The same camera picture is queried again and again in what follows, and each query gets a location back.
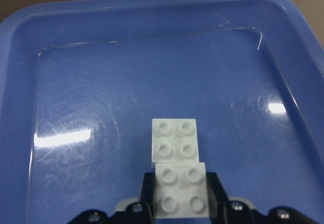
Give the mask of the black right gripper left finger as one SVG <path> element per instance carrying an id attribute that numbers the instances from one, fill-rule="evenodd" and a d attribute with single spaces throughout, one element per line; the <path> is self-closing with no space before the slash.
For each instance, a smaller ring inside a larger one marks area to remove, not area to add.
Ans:
<path id="1" fill-rule="evenodd" d="M 155 174 L 147 172 L 143 177 L 141 195 L 138 201 L 117 210 L 113 216 L 95 209 L 86 210 L 69 223 L 155 223 L 154 219 Z"/>

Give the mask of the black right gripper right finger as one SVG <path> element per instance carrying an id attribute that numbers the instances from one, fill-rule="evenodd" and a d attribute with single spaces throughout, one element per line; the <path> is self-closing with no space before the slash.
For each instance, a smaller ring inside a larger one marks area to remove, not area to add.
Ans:
<path id="1" fill-rule="evenodd" d="M 206 183 L 211 223 L 317 223 L 287 206 L 272 208 L 264 215 L 244 198 L 229 198 L 214 172 L 206 173 Z"/>

